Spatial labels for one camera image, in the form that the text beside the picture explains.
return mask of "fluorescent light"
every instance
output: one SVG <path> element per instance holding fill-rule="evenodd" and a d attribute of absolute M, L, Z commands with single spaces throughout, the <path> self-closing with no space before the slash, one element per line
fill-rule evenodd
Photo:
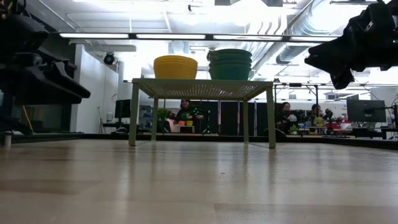
<path fill-rule="evenodd" d="M 201 34 L 137 34 L 138 39 L 204 40 L 205 37 L 205 35 Z"/>
<path fill-rule="evenodd" d="M 290 41 L 299 41 L 299 42 L 328 42 L 331 40 L 336 39 L 337 37 L 330 37 L 330 36 L 295 36 L 291 37 Z"/>
<path fill-rule="evenodd" d="M 281 41 L 280 36 L 271 35 L 214 35 L 215 40 L 268 40 Z"/>
<path fill-rule="evenodd" d="M 63 33 L 63 38 L 73 39 L 128 39 L 129 34 L 79 34 L 79 33 Z"/>

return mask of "floor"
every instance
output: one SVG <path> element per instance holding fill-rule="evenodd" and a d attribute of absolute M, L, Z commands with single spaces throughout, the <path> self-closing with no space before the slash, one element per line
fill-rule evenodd
<path fill-rule="evenodd" d="M 76 140 L 0 150 L 18 223 L 398 223 L 398 151 Z"/>

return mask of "computer monitor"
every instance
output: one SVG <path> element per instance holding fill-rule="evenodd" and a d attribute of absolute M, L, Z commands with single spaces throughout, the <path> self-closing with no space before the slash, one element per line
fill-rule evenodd
<path fill-rule="evenodd" d="M 347 100 L 348 121 L 386 122 L 384 100 Z"/>
<path fill-rule="evenodd" d="M 131 100 L 117 100 L 114 117 L 121 122 L 122 118 L 130 118 L 130 103 Z"/>

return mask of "mesh tabletop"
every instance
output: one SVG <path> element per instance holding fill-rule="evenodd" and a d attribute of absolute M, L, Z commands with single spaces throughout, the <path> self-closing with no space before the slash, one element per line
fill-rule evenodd
<path fill-rule="evenodd" d="M 272 82 L 232 80 L 162 80 L 135 78 L 132 81 L 151 97 L 191 100 L 251 100 L 273 87 Z"/>

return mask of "white wall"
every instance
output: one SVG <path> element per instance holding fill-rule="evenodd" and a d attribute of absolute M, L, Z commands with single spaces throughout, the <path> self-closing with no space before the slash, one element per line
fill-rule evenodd
<path fill-rule="evenodd" d="M 72 106 L 71 131 L 99 133 L 100 112 L 103 122 L 106 113 L 114 113 L 118 74 L 86 52 L 83 45 L 76 46 L 75 80 L 91 92 L 89 99 Z"/>

